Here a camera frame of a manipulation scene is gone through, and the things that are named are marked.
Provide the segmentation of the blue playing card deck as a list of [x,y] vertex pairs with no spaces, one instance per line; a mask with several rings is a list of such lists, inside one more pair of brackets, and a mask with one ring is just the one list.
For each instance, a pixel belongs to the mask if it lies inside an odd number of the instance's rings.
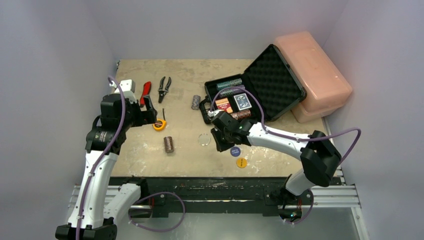
[[252,107],[246,93],[234,95],[233,98],[239,111],[247,110]]

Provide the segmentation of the brown poker chip stack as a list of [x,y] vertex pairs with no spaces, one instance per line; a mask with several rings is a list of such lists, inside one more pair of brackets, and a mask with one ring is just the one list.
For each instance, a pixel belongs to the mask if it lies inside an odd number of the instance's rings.
[[163,138],[164,141],[164,150],[167,154],[174,152],[174,143],[171,136],[166,136]]

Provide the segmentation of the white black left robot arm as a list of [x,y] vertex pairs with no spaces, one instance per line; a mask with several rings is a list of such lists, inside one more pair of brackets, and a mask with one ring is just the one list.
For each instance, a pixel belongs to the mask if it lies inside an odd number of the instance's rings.
[[118,93],[105,95],[100,103],[101,113],[86,135],[84,176],[75,207],[67,224],[56,228],[58,240],[114,240],[117,222],[129,209],[130,201],[138,205],[146,203],[149,191],[146,181],[135,177],[122,183],[123,193],[117,194],[105,206],[111,173],[126,132],[132,127],[151,125],[157,120],[149,95],[143,96],[146,110],[139,102]]

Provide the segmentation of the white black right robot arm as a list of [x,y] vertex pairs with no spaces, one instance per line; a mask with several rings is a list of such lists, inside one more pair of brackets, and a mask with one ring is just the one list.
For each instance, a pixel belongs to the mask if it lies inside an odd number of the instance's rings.
[[264,147],[287,154],[301,162],[302,168],[286,180],[280,196],[288,204],[314,186],[328,187],[341,162],[341,154],[321,131],[292,133],[268,127],[253,119],[238,121],[223,110],[208,112],[211,133],[219,152],[235,145]]

